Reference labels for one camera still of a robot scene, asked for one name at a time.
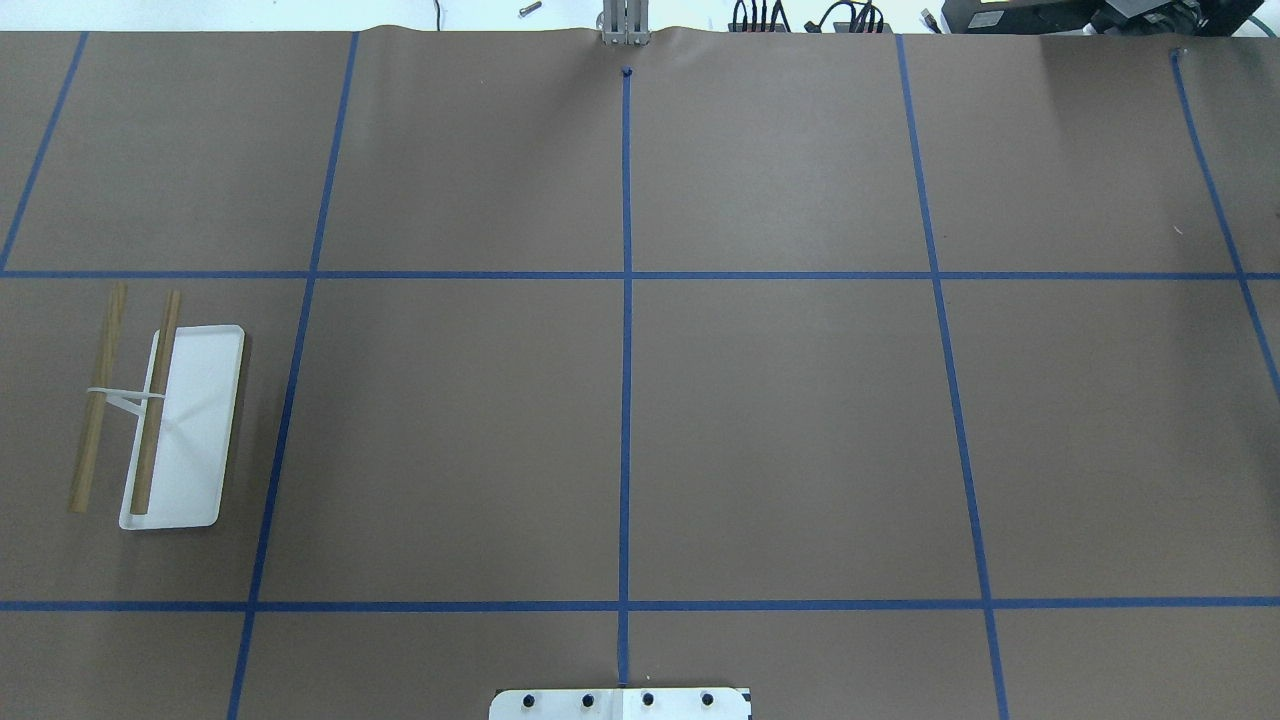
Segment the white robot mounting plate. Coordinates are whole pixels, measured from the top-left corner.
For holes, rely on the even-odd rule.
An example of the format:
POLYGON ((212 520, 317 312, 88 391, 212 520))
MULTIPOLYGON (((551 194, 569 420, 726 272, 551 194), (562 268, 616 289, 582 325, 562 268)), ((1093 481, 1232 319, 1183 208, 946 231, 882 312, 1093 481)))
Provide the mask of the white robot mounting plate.
POLYGON ((732 687, 509 689, 489 719, 751 719, 750 691, 732 687))

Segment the black monitor stand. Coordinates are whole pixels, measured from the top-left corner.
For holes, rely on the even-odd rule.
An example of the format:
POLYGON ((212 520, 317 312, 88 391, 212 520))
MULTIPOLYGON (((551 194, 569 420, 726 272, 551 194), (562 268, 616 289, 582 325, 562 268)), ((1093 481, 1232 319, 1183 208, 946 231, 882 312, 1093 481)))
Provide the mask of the black monitor stand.
POLYGON ((1188 35, 1229 37, 1262 1, 943 1, 954 35, 1188 35))

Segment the aluminium frame post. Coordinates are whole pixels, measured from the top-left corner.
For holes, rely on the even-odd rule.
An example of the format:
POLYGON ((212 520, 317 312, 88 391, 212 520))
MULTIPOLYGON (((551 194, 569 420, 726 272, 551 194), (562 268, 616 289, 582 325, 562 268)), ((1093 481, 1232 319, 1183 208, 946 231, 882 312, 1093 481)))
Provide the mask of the aluminium frame post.
POLYGON ((644 46, 650 42, 648 0, 605 0, 598 19, 605 46, 644 46))

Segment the white rack bracket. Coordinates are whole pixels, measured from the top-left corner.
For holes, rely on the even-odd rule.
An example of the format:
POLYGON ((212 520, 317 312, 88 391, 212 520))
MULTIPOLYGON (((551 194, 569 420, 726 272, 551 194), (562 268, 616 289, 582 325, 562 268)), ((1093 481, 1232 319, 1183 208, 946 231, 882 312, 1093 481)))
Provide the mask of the white rack bracket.
POLYGON ((165 400, 164 393, 152 393, 145 391, 88 387, 86 392, 88 395, 99 395, 102 397, 105 404, 114 407, 119 407, 138 418, 143 418, 152 406, 155 406, 156 409, 161 409, 163 401, 165 400))

